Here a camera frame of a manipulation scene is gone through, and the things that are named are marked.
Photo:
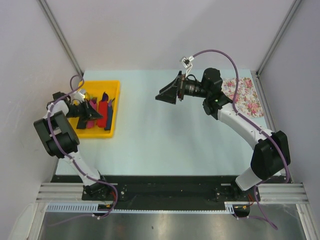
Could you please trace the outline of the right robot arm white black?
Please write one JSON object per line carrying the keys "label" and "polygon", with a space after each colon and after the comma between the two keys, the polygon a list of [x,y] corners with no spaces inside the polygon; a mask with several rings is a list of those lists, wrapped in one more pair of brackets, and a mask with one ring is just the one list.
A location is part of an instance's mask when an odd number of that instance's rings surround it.
{"label": "right robot arm white black", "polygon": [[179,72],[171,83],[159,90],[155,99],[174,105],[185,96],[202,98],[208,116],[229,126],[251,146],[250,166],[230,184],[231,196],[242,201],[251,188],[280,170],[288,170],[291,163],[289,143],[283,131],[263,128],[236,110],[234,102],[223,93],[222,85],[221,73],[215,68],[205,69],[201,81],[191,80]]}

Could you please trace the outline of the red paper napkin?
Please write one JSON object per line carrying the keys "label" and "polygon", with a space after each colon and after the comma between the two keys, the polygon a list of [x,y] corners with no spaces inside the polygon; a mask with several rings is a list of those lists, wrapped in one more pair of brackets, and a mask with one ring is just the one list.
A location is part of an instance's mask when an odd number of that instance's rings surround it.
{"label": "red paper napkin", "polygon": [[99,101],[97,111],[101,115],[101,118],[96,120],[96,125],[104,129],[107,126],[108,120],[108,102],[106,100]]}

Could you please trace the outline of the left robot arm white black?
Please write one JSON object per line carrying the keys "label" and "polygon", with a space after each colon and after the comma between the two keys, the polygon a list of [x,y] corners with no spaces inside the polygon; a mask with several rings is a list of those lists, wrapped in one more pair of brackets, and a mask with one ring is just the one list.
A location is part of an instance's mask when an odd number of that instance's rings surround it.
{"label": "left robot arm white black", "polygon": [[33,123],[33,126],[46,150],[52,156],[67,162],[83,182],[83,194],[91,200],[105,200],[115,196],[115,190],[107,183],[100,172],[88,165],[78,149],[80,140],[69,122],[69,118],[79,118],[82,123],[103,118],[86,99],[73,104],[71,97],[56,92],[53,101],[47,104],[45,116]]}

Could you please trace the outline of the purple plastic spoon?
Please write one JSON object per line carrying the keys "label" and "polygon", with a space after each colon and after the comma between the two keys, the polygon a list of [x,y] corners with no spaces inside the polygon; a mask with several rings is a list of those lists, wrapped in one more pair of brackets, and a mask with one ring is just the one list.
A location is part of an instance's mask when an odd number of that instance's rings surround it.
{"label": "purple plastic spoon", "polygon": [[108,95],[106,92],[104,92],[104,93],[102,94],[101,101],[102,101],[102,102],[107,102],[108,100],[109,100],[109,95]]}

